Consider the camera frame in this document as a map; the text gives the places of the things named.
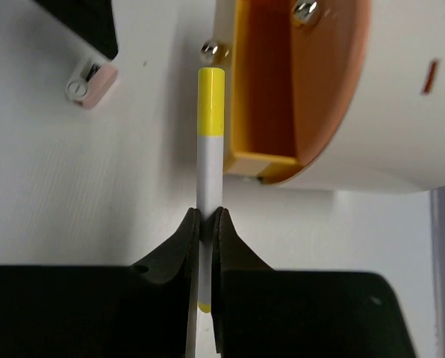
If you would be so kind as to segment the white pen yellow cap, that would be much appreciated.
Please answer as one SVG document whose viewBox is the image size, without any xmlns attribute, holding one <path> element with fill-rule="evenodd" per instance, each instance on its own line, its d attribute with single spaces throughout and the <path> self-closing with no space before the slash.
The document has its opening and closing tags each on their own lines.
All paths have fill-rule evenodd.
<svg viewBox="0 0 445 358">
<path fill-rule="evenodd" d="M 212 224 L 209 218 L 223 203 L 225 72 L 204 67 L 198 72 L 196 209 L 199 238 L 190 294 L 187 357 L 196 355 L 197 315 L 211 311 Z"/>
</svg>

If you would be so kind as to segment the pink white mini stapler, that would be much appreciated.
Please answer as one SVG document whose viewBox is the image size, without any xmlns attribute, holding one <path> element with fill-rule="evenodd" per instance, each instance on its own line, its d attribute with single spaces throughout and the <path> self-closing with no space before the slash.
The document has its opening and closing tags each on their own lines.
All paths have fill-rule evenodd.
<svg viewBox="0 0 445 358">
<path fill-rule="evenodd" d="M 65 87 L 66 98 L 86 109 L 93 109 L 113 86 L 118 70 L 110 63 L 98 63 L 91 57 L 75 67 Z"/>
</svg>

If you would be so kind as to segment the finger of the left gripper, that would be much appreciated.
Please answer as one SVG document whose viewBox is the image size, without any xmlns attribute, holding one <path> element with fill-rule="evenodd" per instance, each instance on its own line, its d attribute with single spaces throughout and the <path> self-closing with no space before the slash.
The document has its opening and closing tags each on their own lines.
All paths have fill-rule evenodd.
<svg viewBox="0 0 445 358">
<path fill-rule="evenodd" d="M 111 0 L 36 0 L 35 3 L 106 59 L 117 56 L 119 47 Z"/>
</svg>

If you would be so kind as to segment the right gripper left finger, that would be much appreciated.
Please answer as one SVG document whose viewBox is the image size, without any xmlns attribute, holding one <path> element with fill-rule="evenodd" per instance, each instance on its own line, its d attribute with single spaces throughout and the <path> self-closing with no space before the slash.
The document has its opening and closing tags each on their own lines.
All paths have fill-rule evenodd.
<svg viewBox="0 0 445 358">
<path fill-rule="evenodd" d="M 0 265 L 0 357 L 193 357 L 199 227 L 129 266 Z"/>
</svg>

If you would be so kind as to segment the cream cylindrical drawer organizer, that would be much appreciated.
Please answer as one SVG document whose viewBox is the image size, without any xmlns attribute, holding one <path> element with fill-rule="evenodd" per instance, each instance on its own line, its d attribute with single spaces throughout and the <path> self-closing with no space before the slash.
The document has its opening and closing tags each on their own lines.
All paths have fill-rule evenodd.
<svg viewBox="0 0 445 358">
<path fill-rule="evenodd" d="M 445 186 L 445 1 L 375 1 L 349 109 L 291 189 L 410 193 Z"/>
</svg>

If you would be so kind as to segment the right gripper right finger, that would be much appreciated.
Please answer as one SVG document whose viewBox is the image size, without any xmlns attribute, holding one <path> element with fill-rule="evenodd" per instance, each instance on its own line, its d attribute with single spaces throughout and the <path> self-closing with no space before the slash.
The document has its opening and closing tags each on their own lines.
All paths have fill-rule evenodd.
<svg viewBox="0 0 445 358">
<path fill-rule="evenodd" d="M 222 357 L 414 357 L 397 296 L 380 274 L 267 265 L 230 213 L 211 217 L 211 315 Z"/>
</svg>

